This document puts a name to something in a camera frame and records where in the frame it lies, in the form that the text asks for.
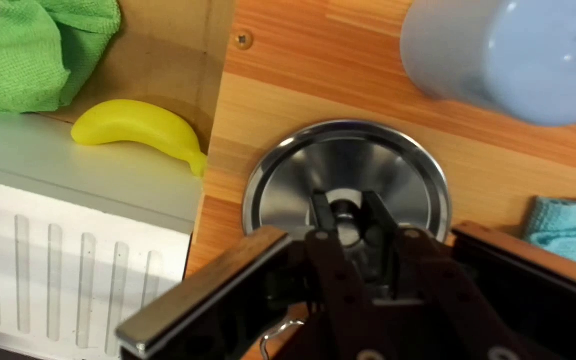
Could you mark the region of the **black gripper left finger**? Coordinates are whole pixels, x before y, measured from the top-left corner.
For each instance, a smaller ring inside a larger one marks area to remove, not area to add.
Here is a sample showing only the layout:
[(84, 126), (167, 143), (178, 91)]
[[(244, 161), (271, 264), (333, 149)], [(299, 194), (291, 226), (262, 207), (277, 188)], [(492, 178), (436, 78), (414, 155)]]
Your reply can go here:
[(337, 233), (337, 217), (323, 192), (312, 194), (316, 229), (306, 236), (306, 251), (319, 283), (335, 350), (341, 360), (397, 360), (378, 309), (344, 256)]

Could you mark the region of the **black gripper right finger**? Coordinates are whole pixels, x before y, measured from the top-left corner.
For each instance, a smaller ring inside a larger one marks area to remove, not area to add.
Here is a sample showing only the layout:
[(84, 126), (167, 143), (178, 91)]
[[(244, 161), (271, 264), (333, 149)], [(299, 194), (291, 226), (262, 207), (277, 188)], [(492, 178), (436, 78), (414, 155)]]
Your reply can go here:
[(495, 311), (466, 269), (418, 228), (401, 228), (377, 192), (362, 194), (361, 229), (368, 245), (362, 279), (378, 298), (418, 296), (453, 360), (528, 360), (528, 350)]

